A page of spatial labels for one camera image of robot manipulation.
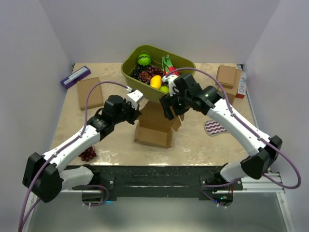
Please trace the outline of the purple black striped cloth pad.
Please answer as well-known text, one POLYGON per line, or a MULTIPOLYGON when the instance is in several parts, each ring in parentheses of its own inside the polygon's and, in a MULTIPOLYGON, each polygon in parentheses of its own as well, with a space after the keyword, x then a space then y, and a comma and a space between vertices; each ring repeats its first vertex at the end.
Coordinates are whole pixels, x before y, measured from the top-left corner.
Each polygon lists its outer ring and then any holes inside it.
POLYGON ((214 120, 208 120, 204 123, 204 130, 209 136, 216 136, 228 131, 214 120))

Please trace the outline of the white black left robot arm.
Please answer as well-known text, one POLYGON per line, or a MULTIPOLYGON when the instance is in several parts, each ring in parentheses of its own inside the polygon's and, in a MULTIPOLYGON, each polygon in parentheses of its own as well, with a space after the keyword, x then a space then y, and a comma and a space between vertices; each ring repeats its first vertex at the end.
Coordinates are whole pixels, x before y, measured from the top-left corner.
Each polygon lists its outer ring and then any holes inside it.
POLYGON ((115 125, 128 122, 134 124, 138 116, 143 94, 135 90, 125 98, 111 95, 104 106, 86 120, 86 124, 58 147, 40 155, 33 153, 27 160, 23 185, 43 202, 53 200, 62 190, 85 185, 96 189, 100 178, 90 168, 66 170, 66 167, 89 147, 103 140, 115 125))

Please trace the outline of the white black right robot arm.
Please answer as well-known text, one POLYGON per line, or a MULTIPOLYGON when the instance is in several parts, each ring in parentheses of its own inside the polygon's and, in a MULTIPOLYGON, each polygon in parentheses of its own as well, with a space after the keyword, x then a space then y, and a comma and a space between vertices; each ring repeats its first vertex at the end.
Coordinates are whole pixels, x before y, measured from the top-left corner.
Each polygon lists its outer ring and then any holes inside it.
POLYGON ((252 125, 226 102, 218 89, 213 86, 202 89, 189 73, 164 76, 163 82, 169 85, 169 93, 160 98, 167 119, 181 116, 189 109, 201 112, 226 129, 248 154, 240 162, 225 164, 207 178, 207 185, 225 190, 232 185, 232 181, 245 176, 260 179, 276 160, 278 153, 275 149, 281 147, 282 139, 270 137, 252 125))

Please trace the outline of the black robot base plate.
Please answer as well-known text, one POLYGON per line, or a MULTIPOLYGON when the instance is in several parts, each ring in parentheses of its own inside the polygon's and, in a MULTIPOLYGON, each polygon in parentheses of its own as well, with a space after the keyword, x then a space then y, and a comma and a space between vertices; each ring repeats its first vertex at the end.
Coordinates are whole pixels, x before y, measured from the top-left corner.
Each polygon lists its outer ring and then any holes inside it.
POLYGON ((228 187, 206 188, 206 182, 220 170, 219 166, 91 166, 95 171, 89 187, 83 191, 84 202, 98 201, 102 196, 109 201, 120 197, 198 198, 213 197, 228 206, 233 193, 242 190, 238 180, 228 187))

